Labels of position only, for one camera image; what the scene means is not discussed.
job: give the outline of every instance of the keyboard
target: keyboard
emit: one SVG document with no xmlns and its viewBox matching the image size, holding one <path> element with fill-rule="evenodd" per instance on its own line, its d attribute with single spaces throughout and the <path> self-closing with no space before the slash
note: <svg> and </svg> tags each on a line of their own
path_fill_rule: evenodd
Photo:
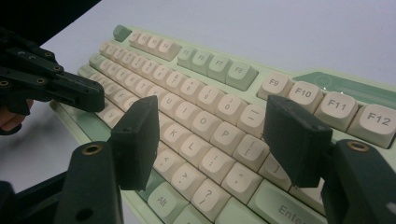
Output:
<svg viewBox="0 0 396 224">
<path fill-rule="evenodd" d="M 142 223 L 327 223 L 323 180 L 292 186 L 262 139 L 270 94 L 327 123 L 334 142 L 375 146 L 395 170 L 394 86 L 330 70 L 288 73 L 122 25 L 78 74 L 103 85 L 106 108 L 51 107 L 80 143 L 106 141 L 136 100 L 159 99 L 161 141 L 147 188 L 121 192 Z"/>
</svg>

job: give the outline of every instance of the keycap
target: keycap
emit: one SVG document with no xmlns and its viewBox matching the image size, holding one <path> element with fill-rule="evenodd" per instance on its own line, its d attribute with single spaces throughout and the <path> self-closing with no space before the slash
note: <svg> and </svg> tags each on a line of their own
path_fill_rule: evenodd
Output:
<svg viewBox="0 0 396 224">
<path fill-rule="evenodd" d="M 241 142 L 245 133 L 228 122 L 223 121 L 210 138 L 213 146 L 220 148 L 228 155 L 233 155 L 233 151 Z"/>
<path fill-rule="evenodd" d="M 184 163 L 172 176 L 172 186 L 187 200 L 191 200 L 192 195 L 201 186 L 206 176 L 199 172 L 189 163 Z"/>
<path fill-rule="evenodd" d="M 270 148 L 266 143 L 250 134 L 247 134 L 233 152 L 233 158 L 257 172 L 269 153 Z"/>
<path fill-rule="evenodd" d="M 188 101 L 182 102 L 175 112 L 175 120 L 189 129 L 196 115 L 201 111 L 201 108 Z"/>
<path fill-rule="evenodd" d="M 223 98 L 224 92 L 213 86 L 202 87 L 201 92 L 198 94 L 197 105 L 202 109 L 215 114 L 217 105 Z"/>
<path fill-rule="evenodd" d="M 287 96 L 291 90 L 293 83 L 286 75 L 279 73 L 271 73 L 267 75 L 262 86 L 259 89 L 258 96 L 264 100 L 268 99 L 268 95 Z"/>
<path fill-rule="evenodd" d="M 197 50 L 192 57 L 191 70 L 207 76 L 207 67 L 213 58 L 213 54 L 205 50 Z"/>
<path fill-rule="evenodd" d="M 192 122 L 191 130 L 206 141 L 209 141 L 221 123 L 222 120 L 218 117 L 206 111 L 201 111 Z"/>
<path fill-rule="evenodd" d="M 228 174 L 235 160 L 215 147 L 209 149 L 202 158 L 199 169 L 213 181 L 220 184 Z"/>
<path fill-rule="evenodd" d="M 151 89 L 149 89 L 147 96 L 156 95 L 158 97 L 158 102 L 160 102 L 165 96 L 165 94 L 168 92 L 169 91 L 167 91 L 166 89 L 154 85 L 153 87 L 151 87 Z"/>
<path fill-rule="evenodd" d="M 184 46 L 177 55 L 177 64 L 191 70 L 192 58 L 196 49 L 190 46 Z"/>
<path fill-rule="evenodd" d="M 114 61 L 116 63 L 121 63 L 123 56 L 125 55 L 125 53 L 128 50 L 124 49 L 124 48 L 117 48 L 117 50 L 113 53 L 112 55 L 112 59 L 114 59 Z"/>
<path fill-rule="evenodd" d="M 202 158 L 210 148 L 212 148 L 212 146 L 204 139 L 192 134 L 184 141 L 183 145 L 181 145 L 179 154 L 193 166 L 198 167 Z"/>
<path fill-rule="evenodd" d="M 225 83 L 231 64 L 233 64 L 233 61 L 229 58 L 216 55 L 209 64 L 207 75 L 219 82 Z"/>
<path fill-rule="evenodd" d="M 172 61 L 180 51 L 180 45 L 172 40 L 165 39 L 159 46 L 159 57 Z"/>
<path fill-rule="evenodd" d="M 192 134 L 188 129 L 178 123 L 170 125 L 163 133 L 163 141 L 176 152 L 181 148 L 181 144 Z"/>
<path fill-rule="evenodd" d="M 148 205 L 165 223 L 173 223 L 189 204 L 172 186 L 163 182 L 148 197 Z"/>
<path fill-rule="evenodd" d="M 114 77 L 114 81 L 116 81 L 117 83 L 119 83 L 121 86 L 123 85 L 123 83 L 125 82 L 125 78 L 127 78 L 129 75 L 131 75 L 132 72 L 125 69 L 125 68 L 121 68 L 117 74 Z"/>
<path fill-rule="evenodd" d="M 332 91 L 323 98 L 315 116 L 335 129 L 344 132 L 357 111 L 358 103 L 353 97 Z"/>
<path fill-rule="evenodd" d="M 198 93 L 204 87 L 204 83 L 195 78 L 187 78 L 180 88 L 180 96 L 184 99 L 196 104 Z"/>
<path fill-rule="evenodd" d="M 215 221 L 221 209 L 231 198 L 230 194 L 221 189 L 213 181 L 207 179 L 192 196 L 192 204 L 210 221 Z"/>
<path fill-rule="evenodd" d="M 137 57 L 137 54 L 127 50 L 124 55 L 122 56 L 120 64 L 128 69 L 131 69 L 131 63 L 134 58 Z"/>
<path fill-rule="evenodd" d="M 262 168 L 259 170 L 259 174 L 275 183 L 283 190 L 288 190 L 291 186 L 291 180 L 288 174 L 286 174 L 285 170 L 283 170 L 282 166 L 280 166 L 279 162 L 272 154 L 268 155 Z"/>
<path fill-rule="evenodd" d="M 175 115 L 175 111 L 177 107 L 183 102 L 184 100 L 174 95 L 172 92 L 166 93 L 163 99 L 159 104 L 160 110 L 169 117 L 173 117 Z"/>
<path fill-rule="evenodd" d="M 264 130 L 265 109 L 257 105 L 248 105 L 242 112 L 236 126 L 246 133 L 262 138 Z"/>
<path fill-rule="evenodd" d="M 262 177 L 236 162 L 225 176 L 221 186 L 242 203 L 248 203 L 261 181 Z"/>
<path fill-rule="evenodd" d="M 184 162 L 175 151 L 166 149 L 157 155 L 157 159 L 154 162 L 154 169 L 168 182 L 171 182 L 173 174 Z"/>
<path fill-rule="evenodd" d="M 129 99 L 129 98 L 131 98 L 131 97 L 133 97 L 134 95 L 133 94 L 131 94 L 129 91 L 127 91 L 127 90 L 125 90 L 125 89 L 121 89 L 121 90 L 119 90 L 118 92 L 116 92 L 114 95 L 113 95 L 113 97 L 112 97 L 112 99 L 111 99 L 111 102 L 113 102 L 115 105 L 117 105 L 120 109 L 122 109 L 123 111 L 126 111 L 126 110 L 124 110 L 124 108 L 123 108 L 123 105 L 124 105 L 124 102 L 127 100 L 127 99 Z"/>
<path fill-rule="evenodd" d="M 142 67 L 142 74 L 141 74 L 142 77 L 147 78 L 148 80 L 152 80 L 154 71 L 157 69 L 159 65 L 160 64 L 155 61 L 147 60 Z"/>
<path fill-rule="evenodd" d="M 108 45 L 110 45 L 110 42 L 108 42 L 108 41 L 103 42 L 103 43 L 99 46 L 99 52 L 100 52 L 101 54 L 105 54 L 105 51 L 106 51 Z"/>
<path fill-rule="evenodd" d="M 137 83 L 142 80 L 142 77 L 132 72 L 126 76 L 127 77 L 124 79 L 121 85 L 124 86 L 128 91 L 134 91 Z"/>
<path fill-rule="evenodd" d="M 396 133 L 396 110 L 382 105 L 365 105 L 359 109 L 347 132 L 388 148 Z"/>
<path fill-rule="evenodd" d="M 180 94 L 180 87 L 183 85 L 187 77 L 179 72 L 169 74 L 165 82 L 165 88 L 174 94 Z"/>
<path fill-rule="evenodd" d="M 324 180 L 321 178 L 316 188 L 298 188 L 291 186 L 289 193 L 296 199 L 314 208 L 322 215 L 325 215 L 323 201 L 321 198 L 323 184 Z"/>
<path fill-rule="evenodd" d="M 251 65 L 234 62 L 228 70 L 225 83 L 240 91 L 246 91 L 258 74 Z"/>
<path fill-rule="evenodd" d="M 142 32 L 140 36 L 137 38 L 137 44 L 136 47 L 138 49 L 142 49 L 143 51 L 147 51 L 148 45 L 147 43 L 149 42 L 149 39 L 151 38 L 151 35 L 145 32 Z"/>
<path fill-rule="evenodd" d="M 327 223 L 326 219 L 263 180 L 248 206 L 270 223 Z"/>
<path fill-rule="evenodd" d="M 180 215 L 176 218 L 174 224 L 211 224 L 192 204 L 187 205 Z"/>
<path fill-rule="evenodd" d="M 219 101 L 218 108 L 216 109 L 216 116 L 236 125 L 236 122 L 247 105 L 248 104 L 241 100 L 241 98 L 232 94 L 225 94 Z"/>
<path fill-rule="evenodd" d="M 219 216 L 216 218 L 216 224 L 230 224 L 230 223 L 247 223 L 247 224 L 265 224 L 263 219 L 257 216 L 254 212 L 246 208 L 235 198 L 231 198 L 221 210 Z"/>
<path fill-rule="evenodd" d="M 114 128 L 117 122 L 121 119 L 123 112 L 118 109 L 117 107 L 113 107 L 103 115 L 103 121 L 108 125 L 110 128 Z"/>
<path fill-rule="evenodd" d="M 141 55 L 138 55 L 138 56 L 134 57 L 134 59 L 132 60 L 132 62 L 130 63 L 128 68 L 137 74 L 142 74 L 143 65 L 145 64 L 145 62 L 147 60 L 148 60 L 147 58 L 145 58 Z"/>
<path fill-rule="evenodd" d="M 323 92 L 311 83 L 298 81 L 294 83 L 288 97 L 307 111 L 314 113 L 323 99 Z"/>
<path fill-rule="evenodd" d="M 137 40 L 142 32 L 138 30 L 132 30 L 131 34 L 128 37 L 129 45 L 137 48 Z"/>
<path fill-rule="evenodd" d="M 163 183 L 165 179 L 161 175 L 159 175 L 154 169 L 151 170 L 151 173 L 148 178 L 148 183 L 146 185 L 146 189 L 139 190 L 139 195 L 147 201 L 149 199 L 149 195 L 154 191 L 161 183 Z"/>
<path fill-rule="evenodd" d="M 113 30 L 114 39 L 119 42 L 122 42 L 132 31 L 126 28 L 123 25 L 117 25 L 116 28 Z"/>
<path fill-rule="evenodd" d="M 154 83 L 145 78 L 140 79 L 134 87 L 133 93 L 138 97 L 143 98 L 148 95 L 149 90 L 154 86 Z"/>
<path fill-rule="evenodd" d="M 163 42 L 162 38 L 160 38 L 157 35 L 153 35 L 148 41 L 147 52 L 159 56 L 160 55 L 159 47 L 162 42 Z"/>
<path fill-rule="evenodd" d="M 152 81 L 164 87 L 166 79 L 168 78 L 171 72 L 172 70 L 170 68 L 166 67 L 165 65 L 160 65 L 154 71 L 152 75 Z"/>
</svg>

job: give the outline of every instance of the cream keycap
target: cream keycap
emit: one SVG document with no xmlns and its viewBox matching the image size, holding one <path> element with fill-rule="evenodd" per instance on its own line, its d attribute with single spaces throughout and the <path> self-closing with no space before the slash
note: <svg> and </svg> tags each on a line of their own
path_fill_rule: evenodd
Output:
<svg viewBox="0 0 396 224">
<path fill-rule="evenodd" d="M 311 83 L 298 81 L 294 83 L 288 97 L 313 114 L 323 99 L 323 92 Z"/>
<path fill-rule="evenodd" d="M 262 138 L 264 131 L 265 109 L 256 106 L 248 105 L 242 112 L 236 126 L 246 133 L 250 133 L 257 138 Z"/>
<path fill-rule="evenodd" d="M 216 109 L 216 116 L 236 125 L 236 122 L 247 105 L 248 104 L 241 98 L 232 94 L 226 94 L 219 101 L 218 108 Z"/>
<path fill-rule="evenodd" d="M 259 174 L 284 190 L 288 190 L 291 186 L 291 180 L 288 174 L 286 174 L 285 170 L 283 170 L 272 154 L 265 160 L 262 168 L 259 170 Z"/>
<path fill-rule="evenodd" d="M 208 112 L 215 114 L 217 105 L 223 98 L 224 92 L 213 87 L 204 86 L 198 94 L 197 105 Z"/>
<path fill-rule="evenodd" d="M 244 135 L 243 131 L 223 121 L 213 133 L 210 143 L 231 156 Z"/>
<path fill-rule="evenodd" d="M 256 188 L 262 182 L 262 177 L 236 162 L 225 176 L 221 186 L 242 203 L 248 203 Z"/>
<path fill-rule="evenodd" d="M 199 169 L 216 183 L 220 184 L 234 163 L 235 160 L 233 158 L 218 148 L 212 147 L 202 158 Z"/>
<path fill-rule="evenodd" d="M 172 176 L 172 186 L 181 193 L 187 200 L 191 200 L 192 195 L 206 179 L 201 172 L 189 163 L 184 163 Z"/>
<path fill-rule="evenodd" d="M 366 105 L 359 110 L 347 132 L 388 148 L 396 133 L 396 110 L 382 105 Z"/>
<path fill-rule="evenodd" d="M 268 75 L 259 89 L 258 96 L 264 100 L 268 99 L 268 95 L 280 95 L 286 97 L 293 83 L 288 76 L 272 73 Z"/>
<path fill-rule="evenodd" d="M 221 123 L 221 119 L 203 110 L 195 117 L 191 130 L 209 141 Z"/>
<path fill-rule="evenodd" d="M 202 158 L 210 148 L 212 148 L 212 146 L 204 139 L 192 134 L 184 141 L 183 145 L 181 145 L 178 153 L 193 166 L 198 167 Z"/>
<path fill-rule="evenodd" d="M 358 102 L 353 97 L 332 91 L 323 98 L 315 116 L 335 129 L 344 132 L 357 111 Z"/>
<path fill-rule="evenodd" d="M 163 133 L 163 141 L 174 151 L 179 152 L 181 144 L 183 144 L 190 135 L 192 135 L 192 132 L 180 124 L 174 123 Z"/>
<path fill-rule="evenodd" d="M 210 179 L 206 179 L 192 196 L 192 204 L 210 221 L 214 222 L 219 212 L 231 198 L 230 194 Z"/>
<path fill-rule="evenodd" d="M 265 158 L 270 153 L 270 148 L 262 140 L 247 134 L 233 152 L 233 157 L 245 164 L 253 171 L 259 171 Z"/>
<path fill-rule="evenodd" d="M 163 176 L 168 182 L 171 182 L 175 171 L 186 162 L 172 149 L 166 149 L 157 155 L 154 162 L 154 169 Z"/>
</svg>

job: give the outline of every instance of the white table surface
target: white table surface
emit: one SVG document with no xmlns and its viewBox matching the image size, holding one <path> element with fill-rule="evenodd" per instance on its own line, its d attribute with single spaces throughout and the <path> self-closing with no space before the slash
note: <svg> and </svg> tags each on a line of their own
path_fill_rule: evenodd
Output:
<svg viewBox="0 0 396 224">
<path fill-rule="evenodd" d="M 329 68 L 395 86 L 395 12 L 395 1 L 374 0 L 103 0 L 42 47 L 76 73 L 116 25 L 135 25 L 290 72 Z M 77 146 L 35 102 L 21 131 L 0 136 L 0 179 L 27 189 L 65 171 Z"/>
</svg>

